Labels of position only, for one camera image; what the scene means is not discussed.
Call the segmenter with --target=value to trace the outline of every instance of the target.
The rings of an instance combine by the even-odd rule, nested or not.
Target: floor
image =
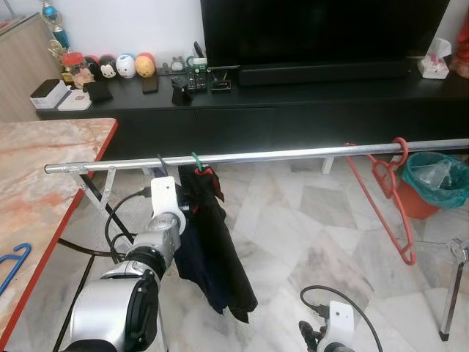
[[[400,215],[380,193],[369,162],[355,160],[395,232],[402,234]],[[327,285],[352,298],[374,324],[384,351],[467,351],[467,270],[448,342],[440,340],[438,330],[453,265],[445,243],[469,236],[468,202],[456,210],[440,210],[426,221],[412,221],[418,263],[410,267],[397,254],[345,160],[336,159],[330,175],[322,175],[320,167],[320,160],[312,159],[215,168],[226,198],[226,223],[259,306],[250,314],[250,324],[235,320],[229,311],[219,315],[198,287],[180,279],[171,267],[160,295],[171,352],[306,351],[298,321],[306,320],[315,329],[323,325],[299,299],[308,285]],[[103,177],[97,179],[103,185]],[[111,203],[148,184],[141,172],[117,172]],[[137,198],[123,206],[119,216],[139,231],[150,214],[149,200]],[[83,201],[63,237],[106,250],[103,222]],[[56,247],[10,339],[9,352],[52,351],[87,260]],[[109,259],[97,258],[90,279],[111,266]],[[316,304],[339,300],[320,291],[306,298]],[[162,351],[160,340],[148,351]],[[377,350],[358,315],[352,348]]]

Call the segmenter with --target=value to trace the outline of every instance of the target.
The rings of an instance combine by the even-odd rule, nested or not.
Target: hanger hook
[[[202,167],[202,163],[201,163],[200,160],[199,160],[199,157],[197,156],[197,154],[195,154],[195,152],[192,152],[191,155],[193,156],[194,159],[196,159],[196,165],[197,165],[197,167],[199,168],[199,171],[202,172],[202,171],[203,171],[203,167]]]

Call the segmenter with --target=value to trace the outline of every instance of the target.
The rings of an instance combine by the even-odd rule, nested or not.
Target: phone
[[[158,75],[143,78],[142,91],[144,94],[153,93],[158,91]]]

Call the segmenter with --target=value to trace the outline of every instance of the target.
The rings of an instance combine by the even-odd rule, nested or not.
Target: black tv cabinet
[[[139,78],[109,81],[113,100],[85,111],[39,110],[43,120],[113,117],[119,122],[105,160],[287,150],[469,137],[469,82],[401,79],[238,87],[171,103],[169,76],[144,95]]]

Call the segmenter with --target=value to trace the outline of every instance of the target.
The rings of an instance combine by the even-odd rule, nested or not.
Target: white wall
[[[39,0],[10,0],[17,14],[39,11]],[[70,44],[84,54],[149,51],[157,61],[188,55],[204,42],[200,0],[52,0],[63,14]],[[450,0],[437,36],[456,42],[469,0]],[[0,17],[6,8],[0,7]]]
[[[436,37],[448,40],[452,45],[453,51],[457,49],[456,37],[461,32],[465,17],[468,15],[468,10],[469,0],[450,0],[435,34]]]

